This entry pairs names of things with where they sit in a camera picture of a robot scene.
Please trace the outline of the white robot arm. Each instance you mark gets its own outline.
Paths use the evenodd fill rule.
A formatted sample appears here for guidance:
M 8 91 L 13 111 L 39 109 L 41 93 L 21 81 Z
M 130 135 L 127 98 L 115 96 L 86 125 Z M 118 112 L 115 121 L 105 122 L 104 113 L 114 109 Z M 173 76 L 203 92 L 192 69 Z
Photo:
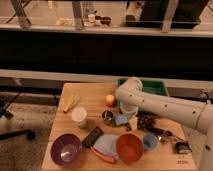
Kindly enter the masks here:
M 130 77 L 116 89 L 115 96 L 127 106 L 141 107 L 205 134 L 199 171 L 213 171 L 213 104 L 150 94 L 141 88 L 141 80 Z

